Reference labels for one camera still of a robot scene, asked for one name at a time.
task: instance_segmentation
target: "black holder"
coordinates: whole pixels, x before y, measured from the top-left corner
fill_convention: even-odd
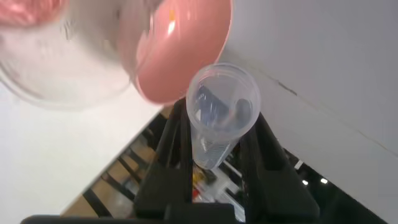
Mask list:
[[[319,207],[289,164],[262,114],[240,143],[246,223],[316,223]],[[34,216],[23,224],[235,224],[234,208],[192,203],[192,144],[185,100],[174,105],[134,199],[135,219]]]

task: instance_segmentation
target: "plastic cup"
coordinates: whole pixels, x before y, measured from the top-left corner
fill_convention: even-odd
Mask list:
[[[254,125],[260,107],[258,86],[241,68],[217,63],[201,69],[187,93],[195,163],[204,169],[218,167]]]

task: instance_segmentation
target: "white wall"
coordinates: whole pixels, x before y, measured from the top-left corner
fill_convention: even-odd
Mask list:
[[[398,1],[234,3],[222,60],[254,74],[281,145],[398,223]]]

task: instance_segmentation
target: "floor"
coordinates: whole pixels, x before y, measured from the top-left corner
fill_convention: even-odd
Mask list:
[[[172,107],[165,108],[161,114],[165,118],[169,117]],[[150,164],[155,157],[155,151],[147,146],[146,138],[140,135],[135,139],[132,144],[125,150],[121,159],[125,161],[128,166],[137,173],[140,178],[143,178],[146,174],[145,170],[139,168],[136,161],[126,155],[128,150],[135,152],[141,159],[146,163]],[[133,193],[138,190],[138,183],[131,178],[129,172],[122,166],[119,161],[115,161],[109,169],[102,175],[106,177],[110,175],[114,180],[120,184],[127,185]],[[101,200],[103,205],[109,210],[114,218],[127,218],[131,216],[133,202],[115,190],[102,178],[99,178],[92,186],[91,190]],[[81,195],[73,203],[65,213],[62,214],[64,217],[98,217],[95,211],[92,209],[87,200]]]

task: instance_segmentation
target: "pink bowl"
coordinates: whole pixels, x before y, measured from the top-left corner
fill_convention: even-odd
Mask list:
[[[126,47],[126,42],[137,37],[123,29],[131,29],[137,16],[126,9],[119,53],[141,95],[166,105],[183,98],[196,72],[218,60],[231,11],[231,0],[164,0],[150,20],[150,31],[140,36],[134,48]]]

